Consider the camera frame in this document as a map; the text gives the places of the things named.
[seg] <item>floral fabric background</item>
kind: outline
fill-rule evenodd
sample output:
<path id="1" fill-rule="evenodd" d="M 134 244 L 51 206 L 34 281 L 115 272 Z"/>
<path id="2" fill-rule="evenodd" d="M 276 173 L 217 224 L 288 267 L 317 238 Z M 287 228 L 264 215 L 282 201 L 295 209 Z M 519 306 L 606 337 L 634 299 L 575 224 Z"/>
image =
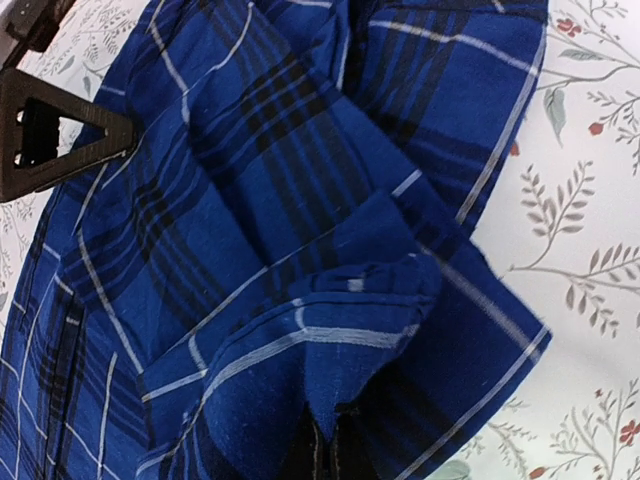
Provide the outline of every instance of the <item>floral fabric background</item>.
<path id="1" fill-rule="evenodd" d="M 23 69 L 93 98 L 144 0 L 78 0 Z M 474 241 L 553 330 L 430 480 L 640 480 L 640 2 L 551 0 L 538 91 Z M 62 150 L 80 126 L 68 122 Z M 0 342 L 47 195 L 0 205 Z"/>

